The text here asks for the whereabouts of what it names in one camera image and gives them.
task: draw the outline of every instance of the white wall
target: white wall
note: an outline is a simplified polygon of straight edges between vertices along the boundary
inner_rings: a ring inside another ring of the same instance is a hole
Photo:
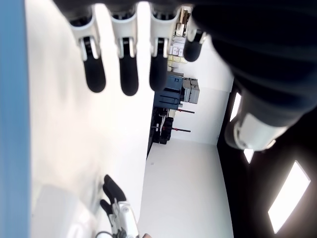
[[[176,112],[173,127],[190,130],[190,133],[172,131],[172,138],[216,145],[228,103],[229,92],[201,88],[198,104],[183,103],[184,110],[195,114]]]
[[[195,62],[177,63],[175,72],[198,79],[198,104],[183,103],[184,110],[195,114],[176,112],[173,126],[191,130],[191,133],[173,131],[171,137],[216,145],[231,92],[233,75],[211,44],[205,40]]]
[[[147,3],[139,7],[140,87],[127,97],[120,88],[117,49],[103,5],[97,7],[97,21],[107,85],[94,94],[57,7],[51,0],[26,0],[33,208],[41,185],[53,184],[75,193],[93,210],[107,173],[124,190],[138,219],[154,96],[148,78],[150,8]]]
[[[153,238],[233,237],[215,146],[177,139],[153,144],[138,227]]]
[[[214,49],[211,38],[203,43],[199,58],[195,62],[180,63],[174,71],[185,77],[198,79],[200,88],[211,88],[231,92],[233,75]]]

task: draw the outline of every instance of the robot finger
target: robot finger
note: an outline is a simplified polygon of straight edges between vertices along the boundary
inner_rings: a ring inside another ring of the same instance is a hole
[[[107,213],[108,216],[113,214],[111,205],[107,203],[105,200],[102,199],[100,201],[100,205],[103,208],[103,210]]]
[[[114,203],[114,199],[116,199],[117,202],[127,200],[124,195],[124,192],[113,181],[113,179],[109,175],[105,176],[104,181],[105,181],[105,184],[103,185],[104,192],[109,197],[112,204]]]

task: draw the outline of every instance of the black ceiling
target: black ceiling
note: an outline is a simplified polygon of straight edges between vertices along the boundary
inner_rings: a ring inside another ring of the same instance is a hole
[[[248,164],[243,152],[229,147],[223,136],[238,91],[234,85],[217,144],[234,237],[317,238],[317,109],[304,115],[272,148],[254,153]],[[267,212],[295,160],[311,183],[291,216],[274,234]]]

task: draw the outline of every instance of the blue panel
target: blue panel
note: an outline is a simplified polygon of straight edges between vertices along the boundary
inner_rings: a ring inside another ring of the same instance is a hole
[[[0,0],[0,237],[29,238],[30,124],[24,0]]]

